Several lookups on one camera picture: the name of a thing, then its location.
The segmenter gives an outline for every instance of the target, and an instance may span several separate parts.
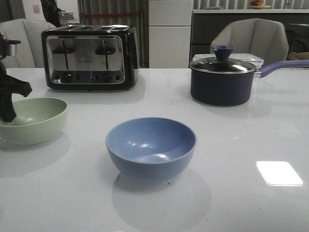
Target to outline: stainless steel toaster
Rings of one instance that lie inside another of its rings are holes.
[[[42,33],[47,85],[66,90],[120,90],[135,85],[136,29],[68,25]]]

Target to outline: white table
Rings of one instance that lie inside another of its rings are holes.
[[[255,79],[251,99],[235,107],[194,101],[189,69],[143,69],[119,92],[54,91],[43,69],[8,74],[31,83],[28,98],[64,99],[69,114],[50,141],[0,140],[1,232],[308,231],[308,70]],[[197,136],[189,166],[158,186],[117,178],[105,146],[112,127],[145,116],[177,120]],[[303,184],[270,186],[257,161],[288,162]]]

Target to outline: gray chair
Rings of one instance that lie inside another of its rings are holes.
[[[211,47],[214,45],[234,46],[234,53],[250,53],[264,64],[286,60],[289,51],[284,25],[260,18],[230,23],[212,41]]]
[[[6,68],[43,68],[41,33],[54,27],[45,21],[24,18],[0,23],[4,38],[21,41],[17,45],[17,55],[3,59],[3,65]]]

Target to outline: lid knob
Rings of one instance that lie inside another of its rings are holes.
[[[216,45],[212,47],[218,60],[227,60],[234,51],[235,47]]]

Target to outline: navy blue saucepan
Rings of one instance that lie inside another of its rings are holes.
[[[189,64],[191,96],[199,102],[217,106],[233,106],[247,102],[253,76],[257,72],[256,66],[228,58],[234,50],[232,47],[220,45],[213,49],[216,57],[193,60]],[[276,69],[304,67],[309,67],[309,60],[279,61],[260,68],[260,78]]]

